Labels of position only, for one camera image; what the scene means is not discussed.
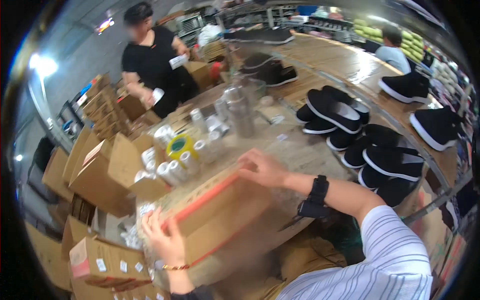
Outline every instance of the black t-shirt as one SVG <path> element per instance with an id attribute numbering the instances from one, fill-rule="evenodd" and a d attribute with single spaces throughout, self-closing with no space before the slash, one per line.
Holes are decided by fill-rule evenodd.
<path id="1" fill-rule="evenodd" d="M 184 67 L 172 70 L 170 59 L 177 56 L 172 48 L 175 35 L 163 26 L 152 28 L 155 39 L 152 46 L 129 43 L 122 55 L 124 72 L 135 72 L 146 87 L 165 91 L 162 99 L 155 105 L 154 111 L 161 118 L 171 113 L 179 102 L 193 97 L 198 87 Z"/>

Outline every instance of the white shoe sole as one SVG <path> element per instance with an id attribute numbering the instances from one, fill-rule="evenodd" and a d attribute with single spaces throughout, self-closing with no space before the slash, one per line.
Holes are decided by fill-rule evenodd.
<path id="1" fill-rule="evenodd" d="M 430 100 L 427 99 L 427 98 L 423 98 L 423 97 L 412 97 L 412 98 L 409 98 L 409 97 L 405 97 L 404 95 L 396 92 L 394 89 L 392 89 L 391 87 L 387 86 L 387 84 L 385 82 L 383 82 L 381 79 L 378 81 L 378 85 L 387 93 L 389 94 L 390 96 L 392 96 L 393 98 L 397 99 L 398 101 L 401 101 L 403 103 L 412 103 L 412 102 L 420 102 L 420 103 L 425 103 L 425 104 L 429 104 L 430 103 Z"/>
<path id="2" fill-rule="evenodd" d="M 362 174 L 363 174 L 363 169 L 364 169 L 364 168 L 365 168 L 365 166 L 361 167 L 361 169 L 360 169 L 359 176 L 358 176 L 359 183 L 360 183 L 361 186 L 366 187 L 366 188 L 369 189 L 369 190 L 373 190 L 374 188 L 369 188 L 369 187 L 365 184 L 365 182 L 363 181 L 363 178 L 361 177 Z"/>
<path id="3" fill-rule="evenodd" d="M 337 148 L 335 146 L 332 145 L 332 142 L 330 141 L 330 137 L 327 137 L 327 146 L 332 149 L 332 150 L 335 150 L 335 151 L 343 151 L 343 150 L 346 150 L 348 147 L 345 147 L 345 148 Z"/>
<path id="4" fill-rule="evenodd" d="M 367 164 L 370 165 L 370 167 L 374 168 L 377 172 L 380 172 L 384 175 L 403 178 L 403 179 L 410 180 L 410 181 L 415 181 L 415 182 L 419 181 L 419 179 L 420 179 L 419 177 L 412 177 L 412 176 L 405 175 L 405 174 L 390 173 L 390 172 L 387 172 L 387 171 L 383 170 L 382 168 L 380 168 L 379 166 L 374 164 L 372 162 L 372 160 L 368 157 L 367 149 L 363 150 L 362 156 L 363 156 L 363 159 L 365 159 L 365 161 L 367 162 Z"/>
<path id="5" fill-rule="evenodd" d="M 308 134 L 323 134 L 323 133 L 333 132 L 335 130 L 336 130 L 336 127 L 332 128 L 332 129 L 327 129 L 327 130 L 310 130 L 310 129 L 305 129 L 305 128 L 302 129 L 302 131 L 304 133 L 308 133 Z"/>
<path id="6" fill-rule="evenodd" d="M 358 167 L 352 166 L 351 164 L 349 164 L 349 163 L 345 160 L 345 157 L 344 157 L 344 156 L 345 156 L 345 154 L 342 155 L 342 157 L 341 157 L 340 160 L 342 161 L 342 164 L 344 164 L 346 167 L 348 167 L 348 168 L 350 168 L 350 169 L 359 169 L 359 168 L 361 168 L 361 167 L 363 167 L 363 166 L 366 165 L 366 164 L 363 164 L 363 165 L 358 166 Z"/>
<path id="7" fill-rule="evenodd" d="M 320 118 L 322 118 L 322 119 L 324 119 L 324 120 L 329 121 L 329 122 L 332 123 L 332 124 L 335 124 L 335 125 L 338 126 L 341 130 L 343 130 L 343 131 L 345 131 L 345 132 L 347 132 L 347 133 L 355 134 L 355 133 L 358 133 L 358 132 L 361 130 L 361 126 L 360 126 L 357 131 L 352 131 L 352 130 L 348 129 L 347 127 L 343 126 L 342 124 L 338 123 L 337 121 L 332 120 L 331 118 L 322 115 L 321 113 L 319 113 L 319 112 L 313 107 L 313 105 L 310 103 L 310 100 L 308 99 L 308 97 L 307 97 L 307 105 L 308 105 L 308 107 L 310 108 L 310 110 L 313 111 L 313 113 L 314 113 L 315 115 L 317 115 L 318 117 L 320 117 Z"/>
<path id="8" fill-rule="evenodd" d="M 455 146 L 455 140 L 449 141 L 445 145 L 439 144 L 437 141 L 435 141 L 429 134 L 426 132 L 426 130 L 422 127 L 420 122 L 417 120 L 415 117 L 415 114 L 410 114 L 410 124 L 412 124 L 413 128 L 415 131 L 419 134 L 419 136 L 433 149 L 437 151 L 444 151 L 448 147 Z"/>
<path id="9" fill-rule="evenodd" d="M 271 56 L 269 59 L 265 60 L 264 62 L 262 62 L 262 63 L 259 64 L 258 66 L 247 67 L 247 66 L 244 65 L 243 68 L 246 69 L 246 70 L 256 69 L 256 68 L 259 68 L 259 67 L 263 66 L 264 64 L 266 64 L 267 62 L 271 61 L 272 59 L 274 59 L 273 56 Z"/>

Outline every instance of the price tag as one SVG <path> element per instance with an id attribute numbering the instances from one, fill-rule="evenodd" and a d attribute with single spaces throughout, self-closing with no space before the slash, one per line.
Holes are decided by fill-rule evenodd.
<path id="1" fill-rule="evenodd" d="M 135 265 L 135 270 L 137 270 L 138 273 L 140 273 L 143 269 L 144 269 L 144 265 L 142 265 L 141 263 L 137 263 Z"/>
<path id="2" fill-rule="evenodd" d="M 105 262 L 103 261 L 103 258 L 97 258 L 96 259 L 96 265 L 97 265 L 98 270 L 100 272 L 106 272 L 107 271 L 107 267 L 105 266 Z"/>
<path id="3" fill-rule="evenodd" d="M 127 262 L 120 261 L 120 271 L 122 271 L 123 273 L 127 272 Z"/>

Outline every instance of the white paper roll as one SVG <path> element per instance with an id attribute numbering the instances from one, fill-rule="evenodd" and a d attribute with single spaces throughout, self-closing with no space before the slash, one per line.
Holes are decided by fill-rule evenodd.
<path id="1" fill-rule="evenodd" d="M 193 158 L 190 151 L 185 151 L 180 155 L 180 162 L 187 168 L 190 175 L 195 175 L 200 171 L 200 164 Z"/>
<path id="2" fill-rule="evenodd" d="M 168 169 L 168 162 L 161 163 L 160 166 L 158 166 L 156 173 L 171 186 L 178 186 L 181 184 L 180 180 L 178 180 Z"/>
<path id="3" fill-rule="evenodd" d="M 168 164 L 169 171 L 181 181 L 188 180 L 187 171 L 181 166 L 178 160 L 174 159 Z"/>
<path id="4" fill-rule="evenodd" d="M 201 162 L 212 163 L 215 161 L 215 154 L 209 149 L 204 140 L 199 140 L 193 145 Z"/>

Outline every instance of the black watch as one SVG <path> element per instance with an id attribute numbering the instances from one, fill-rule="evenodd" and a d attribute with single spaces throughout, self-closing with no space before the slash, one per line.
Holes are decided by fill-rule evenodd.
<path id="1" fill-rule="evenodd" d="M 327 177 L 323 175 L 318 175 L 318 177 L 313 180 L 312 191 L 308 195 L 306 201 L 310 201 L 319 205 L 324 205 L 328 186 L 329 183 L 327 181 Z"/>

